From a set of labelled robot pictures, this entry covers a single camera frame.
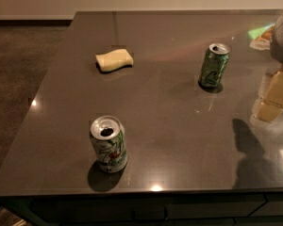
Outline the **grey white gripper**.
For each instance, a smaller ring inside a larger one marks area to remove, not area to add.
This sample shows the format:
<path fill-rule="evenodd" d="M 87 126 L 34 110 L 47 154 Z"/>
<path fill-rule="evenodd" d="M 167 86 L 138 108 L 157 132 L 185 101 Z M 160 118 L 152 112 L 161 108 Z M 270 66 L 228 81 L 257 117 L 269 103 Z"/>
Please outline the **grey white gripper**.
<path fill-rule="evenodd" d="M 283 64 L 283 13 L 275 22 L 270 42 L 271 57 Z M 274 121 L 283 113 L 283 71 L 276 72 L 259 103 L 257 118 Z"/>

